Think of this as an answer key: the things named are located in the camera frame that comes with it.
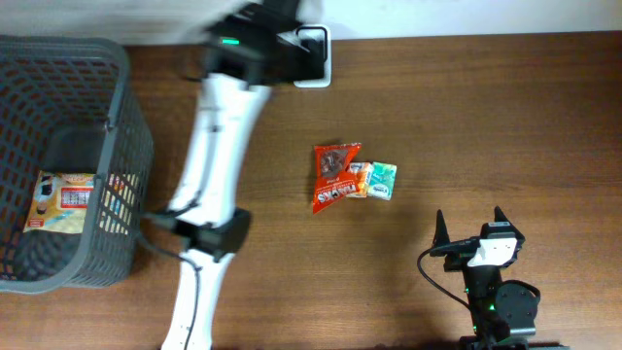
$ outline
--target snack package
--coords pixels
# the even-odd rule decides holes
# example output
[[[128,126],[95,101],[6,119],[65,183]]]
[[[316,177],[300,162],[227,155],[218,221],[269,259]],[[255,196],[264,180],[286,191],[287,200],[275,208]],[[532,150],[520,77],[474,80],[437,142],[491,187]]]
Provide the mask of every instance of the snack package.
[[[318,180],[313,195],[313,214],[359,191],[357,176],[347,169],[360,149],[360,143],[315,147]]]
[[[40,171],[23,231],[82,233],[92,191],[93,174]]]
[[[359,191],[356,193],[350,193],[347,196],[351,198],[367,198],[367,190],[369,190],[369,181],[371,181],[373,164],[367,162],[350,163],[348,172],[357,176]]]
[[[367,194],[372,197],[391,200],[396,183],[397,166],[377,161],[373,163],[373,173]]]

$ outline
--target white wall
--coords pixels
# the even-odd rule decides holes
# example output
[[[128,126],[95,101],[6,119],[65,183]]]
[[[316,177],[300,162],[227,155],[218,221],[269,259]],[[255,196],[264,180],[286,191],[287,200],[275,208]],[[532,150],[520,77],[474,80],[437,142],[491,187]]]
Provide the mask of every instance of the white wall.
[[[622,0],[302,0],[336,39],[622,30]],[[192,41],[245,0],[0,0],[0,34]]]

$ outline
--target gray plastic basket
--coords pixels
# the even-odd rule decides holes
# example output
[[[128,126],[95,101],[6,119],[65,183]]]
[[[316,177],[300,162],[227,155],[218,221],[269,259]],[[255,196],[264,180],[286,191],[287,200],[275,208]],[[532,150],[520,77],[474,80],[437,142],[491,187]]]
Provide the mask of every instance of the gray plastic basket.
[[[0,292],[129,274],[154,146],[128,74],[106,40],[0,36]],[[22,232],[40,169],[95,174],[82,234]]]

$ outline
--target wooden table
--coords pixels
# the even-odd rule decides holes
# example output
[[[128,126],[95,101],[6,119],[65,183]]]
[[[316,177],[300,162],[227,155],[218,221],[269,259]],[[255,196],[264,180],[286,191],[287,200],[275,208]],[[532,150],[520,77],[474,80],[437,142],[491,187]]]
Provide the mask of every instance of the wooden table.
[[[154,208],[177,185],[194,116],[197,86],[172,68],[184,50],[129,49],[155,138]],[[527,237],[503,277],[541,289],[535,340],[619,347],[622,33],[337,42],[333,62],[331,87],[277,87],[257,125],[238,197],[255,222],[225,279],[218,348],[425,348],[471,334],[468,313],[415,262],[438,208],[462,239],[495,205]],[[398,165],[395,197],[312,216],[312,146],[355,141],[359,159]],[[441,259],[424,265],[462,289]],[[178,269],[139,251],[132,276],[106,290],[0,296],[0,348],[155,349]]]

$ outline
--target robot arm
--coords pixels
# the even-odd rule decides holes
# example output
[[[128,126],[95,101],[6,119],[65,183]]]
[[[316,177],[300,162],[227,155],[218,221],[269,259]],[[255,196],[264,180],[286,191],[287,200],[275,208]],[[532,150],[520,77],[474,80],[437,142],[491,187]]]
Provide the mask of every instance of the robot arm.
[[[539,290],[521,281],[502,281],[501,271],[518,259],[525,236],[495,208],[495,220],[482,226],[479,236],[451,242],[443,215],[436,214],[432,247],[417,261],[420,272],[441,292],[464,305],[471,314],[475,337],[461,338],[460,348],[527,350],[527,337],[536,334]],[[445,257],[445,272],[461,272],[468,302],[438,286],[423,271],[424,255]],[[533,349],[569,349],[531,346]]]
[[[249,4],[208,29],[205,75],[182,180],[168,207],[147,215],[185,239],[173,320],[163,350],[210,349],[226,269],[249,230],[235,206],[246,148],[270,85],[324,77],[325,45],[279,34],[301,26],[298,0]]]

